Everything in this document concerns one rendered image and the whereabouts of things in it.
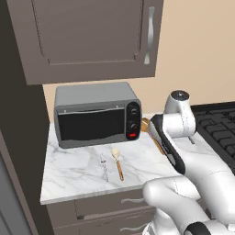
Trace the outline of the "grey toaster oven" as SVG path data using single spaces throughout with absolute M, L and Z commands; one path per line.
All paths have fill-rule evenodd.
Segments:
M 135 106 L 138 109 L 136 115 L 129 113 L 131 106 Z M 123 134 L 101 140 L 62 140 L 58 119 L 59 114 L 122 107 L 125 111 Z M 56 89 L 54 126 L 59 146 L 63 149 L 137 140 L 140 136 L 141 118 L 141 102 L 126 82 L 68 85 L 59 86 Z M 137 123 L 136 129 L 129 129 L 130 121 Z

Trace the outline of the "small wooden spoon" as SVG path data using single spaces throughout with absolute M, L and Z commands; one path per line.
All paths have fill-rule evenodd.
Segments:
M 119 178 L 120 178 L 121 181 L 123 181 L 124 180 L 124 176 L 123 176 L 121 165 L 120 165 L 120 162 L 119 162 L 119 159 L 118 159 L 118 157 L 119 157 L 119 150 L 118 149 L 112 149 L 111 153 L 112 153 L 112 156 L 116 160 L 117 170 L 118 170 L 118 173 L 119 173 Z

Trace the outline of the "tall dark brown cabinet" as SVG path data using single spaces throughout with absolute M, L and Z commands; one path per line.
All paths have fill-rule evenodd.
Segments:
M 28 85 L 6 0 L 0 0 L 0 152 L 11 165 L 15 189 L 32 235 L 54 235 L 40 202 L 49 117 L 41 85 Z

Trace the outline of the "brown-grey drawer front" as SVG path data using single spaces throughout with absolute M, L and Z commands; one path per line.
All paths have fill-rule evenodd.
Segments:
M 141 235 L 139 231 L 122 231 L 124 227 L 135 228 L 151 222 L 154 215 L 152 208 L 132 210 L 101 218 L 88 219 L 74 225 L 54 229 L 54 235 Z
M 78 218 L 85 218 L 90 215 L 146 206 L 145 201 L 142 203 L 126 202 L 122 204 L 121 199 L 124 198 L 143 198 L 142 191 L 140 189 L 136 189 L 126 192 L 77 199 L 75 201 L 76 215 Z

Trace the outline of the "black hob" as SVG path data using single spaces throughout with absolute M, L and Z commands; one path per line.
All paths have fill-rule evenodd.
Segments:
M 191 106 L 197 132 L 235 175 L 235 102 Z

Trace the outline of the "brown-grey wall cabinet door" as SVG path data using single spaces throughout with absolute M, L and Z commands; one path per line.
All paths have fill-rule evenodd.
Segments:
M 28 84 L 153 77 L 164 0 L 6 0 Z M 154 6 L 150 64 L 149 7 Z

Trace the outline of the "black toaster oven door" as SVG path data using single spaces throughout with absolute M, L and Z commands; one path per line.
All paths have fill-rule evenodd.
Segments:
M 124 133 L 124 108 L 59 114 L 62 140 L 101 140 Z

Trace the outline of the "large wooden spoon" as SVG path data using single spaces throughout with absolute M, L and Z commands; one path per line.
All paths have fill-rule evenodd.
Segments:
M 143 117 L 141 119 L 141 131 L 142 132 L 149 132 L 149 123 L 150 121 L 146 117 Z M 160 153 L 164 155 L 164 151 L 162 150 L 162 147 L 160 146 L 159 142 L 153 136 L 151 136 L 151 139 L 155 143 L 156 147 L 159 149 Z

